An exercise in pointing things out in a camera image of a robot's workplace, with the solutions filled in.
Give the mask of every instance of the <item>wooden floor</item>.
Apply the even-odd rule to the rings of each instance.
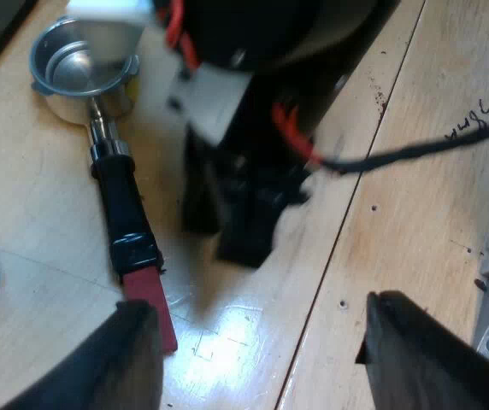
[[[30,89],[32,41],[65,4],[40,0],[0,57],[0,405],[121,299],[85,128]],[[162,408],[373,408],[354,365],[372,290],[404,291],[470,341],[489,143],[361,178],[314,174],[311,200],[285,212],[275,251],[252,272],[214,261],[214,239],[181,233],[184,128],[165,104],[178,62],[152,31],[139,54],[142,94],[119,130],[166,257],[180,342],[165,360]],[[321,123],[319,147],[364,157],[459,133],[489,122],[480,99],[487,110],[489,0],[403,0]]]

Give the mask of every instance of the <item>white plastic part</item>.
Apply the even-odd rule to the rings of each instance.
[[[149,26],[155,7],[151,0],[70,0],[66,11],[71,17],[85,20]]]

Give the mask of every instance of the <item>wood plank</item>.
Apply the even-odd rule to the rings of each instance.
[[[327,152],[366,155],[421,2],[410,0],[398,8],[328,112],[319,132]],[[40,1],[0,58],[0,249],[76,277],[73,286],[84,279],[119,292],[110,280],[85,130],[62,123],[29,88],[31,43],[64,4]],[[179,351],[166,359],[163,405],[273,408],[357,178],[336,180],[317,173],[309,179],[312,199],[284,213],[275,251],[258,271],[213,261],[214,239],[180,232],[184,127],[165,103],[178,62],[154,31],[144,35],[139,54],[142,92],[119,130],[131,145],[138,187],[166,258],[168,273],[162,281],[180,342]],[[26,270],[7,269],[17,282]],[[22,284],[8,286],[17,297]],[[0,300],[7,292],[0,292]],[[42,303],[32,300],[33,310],[14,307],[21,327],[46,321]],[[79,304],[66,309],[70,317],[79,312],[80,319],[87,319]],[[107,317],[113,307],[104,309]],[[87,329],[97,323],[93,315]],[[0,336],[0,350],[11,352],[0,355],[0,374],[6,378],[19,378],[19,369],[28,363],[18,350],[32,349],[35,342],[25,332],[22,337],[26,347],[13,348],[13,340]],[[55,338],[56,331],[44,337]],[[68,352],[70,344],[65,345]],[[62,355],[47,356],[38,358],[38,369],[46,370]],[[12,389],[0,383],[0,401],[31,380],[23,378]]]
[[[487,111],[489,2],[428,0],[374,151],[489,122],[480,99]],[[279,408],[373,408],[354,365],[370,291],[403,291],[470,343],[488,235],[489,143],[362,177]]]
[[[112,289],[0,250],[0,406],[58,364],[120,299]]]

